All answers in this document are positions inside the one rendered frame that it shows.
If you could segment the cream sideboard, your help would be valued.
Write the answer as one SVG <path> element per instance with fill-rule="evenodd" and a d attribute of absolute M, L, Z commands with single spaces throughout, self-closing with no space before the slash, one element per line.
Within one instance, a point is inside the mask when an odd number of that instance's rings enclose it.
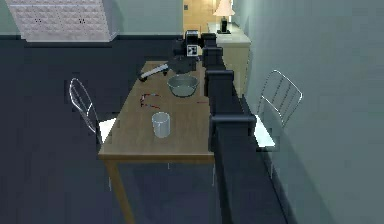
<path fill-rule="evenodd" d="M 216 34 L 217 46 L 223 48 L 224 64 L 228 70 L 234 71 L 233 85 L 237 95 L 242 97 L 246 92 L 251 40 L 234 23 L 227 26 L 230 34 L 218 34 L 220 24 L 216 22 L 208 22 L 207 27 L 210 33 Z"/>

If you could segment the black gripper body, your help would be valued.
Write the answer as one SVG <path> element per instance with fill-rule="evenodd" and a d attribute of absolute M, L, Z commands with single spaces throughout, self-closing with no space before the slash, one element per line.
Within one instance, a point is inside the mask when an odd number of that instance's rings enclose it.
<path fill-rule="evenodd" d="M 168 60 L 168 67 L 176 74 L 186 74 L 196 70 L 200 61 L 198 55 L 198 39 L 177 39 L 172 45 L 172 57 Z"/>

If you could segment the orange wooden door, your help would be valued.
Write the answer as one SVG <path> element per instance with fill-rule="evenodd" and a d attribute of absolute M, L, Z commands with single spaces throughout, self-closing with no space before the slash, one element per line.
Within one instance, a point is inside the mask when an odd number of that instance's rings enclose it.
<path fill-rule="evenodd" d="M 183 0 L 183 29 L 207 32 L 207 23 L 216 21 L 216 8 L 216 0 Z"/>

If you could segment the grey metal bowl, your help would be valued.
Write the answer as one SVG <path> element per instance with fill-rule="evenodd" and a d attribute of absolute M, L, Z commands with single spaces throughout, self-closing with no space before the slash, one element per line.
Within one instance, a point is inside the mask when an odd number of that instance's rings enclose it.
<path fill-rule="evenodd" d="M 169 78 L 167 84 L 174 96 L 185 98 L 195 93 L 199 81 L 192 75 L 179 74 Z"/>

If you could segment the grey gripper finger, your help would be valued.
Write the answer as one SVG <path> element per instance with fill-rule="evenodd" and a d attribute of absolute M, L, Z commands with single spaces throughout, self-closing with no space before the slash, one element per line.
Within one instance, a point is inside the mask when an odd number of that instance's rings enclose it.
<path fill-rule="evenodd" d="M 162 65 L 155 67 L 154 69 L 152 69 L 150 71 L 142 73 L 139 76 L 139 80 L 142 82 L 145 82 L 148 77 L 150 77 L 150 76 L 152 76 L 158 72 L 162 72 L 164 75 L 166 75 L 168 73 L 168 71 L 169 71 L 169 66 L 167 64 L 162 64 Z"/>

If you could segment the thin red glasses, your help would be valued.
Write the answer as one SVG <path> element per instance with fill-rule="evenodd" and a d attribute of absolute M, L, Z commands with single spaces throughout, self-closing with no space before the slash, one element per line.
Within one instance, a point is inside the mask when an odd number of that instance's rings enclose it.
<path fill-rule="evenodd" d="M 145 106 L 145 107 L 151 107 L 151 108 L 160 109 L 160 107 L 157 106 L 157 105 L 147 104 L 145 102 L 145 99 L 146 99 L 147 96 L 157 96 L 157 97 L 160 97 L 160 95 L 158 95 L 156 93 L 144 93 L 144 94 L 141 95 L 140 100 L 139 100 L 140 107 L 144 107 Z"/>

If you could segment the grey glass mug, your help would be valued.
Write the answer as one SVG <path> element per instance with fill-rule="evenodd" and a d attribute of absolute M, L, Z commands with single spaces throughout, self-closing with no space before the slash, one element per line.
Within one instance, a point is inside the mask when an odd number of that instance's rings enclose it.
<path fill-rule="evenodd" d="M 157 112 L 152 116 L 154 134 L 158 138 L 166 138 L 170 135 L 170 115 L 165 112 Z"/>

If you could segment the brown wooden table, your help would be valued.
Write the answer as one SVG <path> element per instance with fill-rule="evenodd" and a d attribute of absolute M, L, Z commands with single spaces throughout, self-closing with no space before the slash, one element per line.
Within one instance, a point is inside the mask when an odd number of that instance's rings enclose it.
<path fill-rule="evenodd" d="M 185 98 L 174 96 L 168 87 L 168 79 L 175 75 L 173 71 L 166 75 L 157 73 L 145 82 L 137 80 L 132 86 L 98 154 L 111 179 L 124 224 L 136 224 L 136 220 L 118 169 L 120 164 L 214 162 L 213 154 L 208 150 L 209 103 L 197 103 L 209 101 L 204 96 L 204 72 L 205 69 L 197 65 L 190 73 L 199 84 L 195 93 Z M 139 100 L 144 93 L 160 95 L 145 99 L 147 104 L 157 105 L 160 109 L 140 107 Z M 152 116 L 157 112 L 170 115 L 170 135 L 166 138 L 154 134 Z"/>

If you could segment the table lamp with pale shade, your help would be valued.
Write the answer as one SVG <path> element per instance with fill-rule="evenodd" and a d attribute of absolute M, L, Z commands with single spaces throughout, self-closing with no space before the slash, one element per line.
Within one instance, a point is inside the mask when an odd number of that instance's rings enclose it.
<path fill-rule="evenodd" d="M 214 16 L 220 17 L 220 29 L 219 34 L 229 34 L 230 31 L 227 29 L 228 20 L 227 17 L 233 16 L 235 12 L 232 9 L 231 0 L 220 0 L 216 11 L 213 13 Z"/>

